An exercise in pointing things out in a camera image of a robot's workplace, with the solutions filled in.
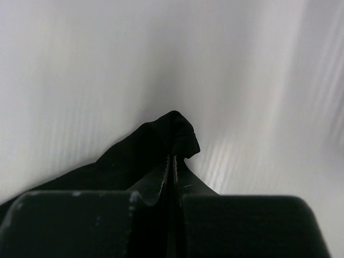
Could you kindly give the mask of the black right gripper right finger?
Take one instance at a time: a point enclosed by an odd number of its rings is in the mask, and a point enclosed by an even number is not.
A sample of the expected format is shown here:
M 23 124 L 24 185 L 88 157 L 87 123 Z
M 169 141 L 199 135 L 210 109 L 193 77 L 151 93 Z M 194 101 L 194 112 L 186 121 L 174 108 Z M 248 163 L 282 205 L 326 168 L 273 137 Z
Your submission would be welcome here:
M 171 165 L 171 256 L 186 257 L 182 197 L 218 194 L 208 187 L 186 165 L 184 158 L 174 156 Z

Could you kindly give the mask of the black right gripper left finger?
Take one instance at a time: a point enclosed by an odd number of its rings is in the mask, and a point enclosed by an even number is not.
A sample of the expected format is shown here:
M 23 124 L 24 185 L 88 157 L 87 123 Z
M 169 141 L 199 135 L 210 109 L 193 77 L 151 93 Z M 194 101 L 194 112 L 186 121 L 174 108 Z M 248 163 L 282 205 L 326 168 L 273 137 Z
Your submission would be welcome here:
M 136 182 L 132 225 L 128 241 L 129 257 L 165 257 L 167 249 L 169 193 L 167 158 Z

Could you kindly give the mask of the black t-shirt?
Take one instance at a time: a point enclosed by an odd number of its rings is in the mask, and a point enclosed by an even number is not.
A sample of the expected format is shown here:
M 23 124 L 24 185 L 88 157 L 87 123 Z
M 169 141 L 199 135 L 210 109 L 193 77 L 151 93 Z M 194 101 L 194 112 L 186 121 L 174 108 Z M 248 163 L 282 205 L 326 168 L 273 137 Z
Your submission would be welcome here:
M 96 191 L 125 191 L 167 156 L 189 159 L 200 152 L 192 124 L 178 111 L 143 123 L 97 161 L 27 191 L 80 200 Z

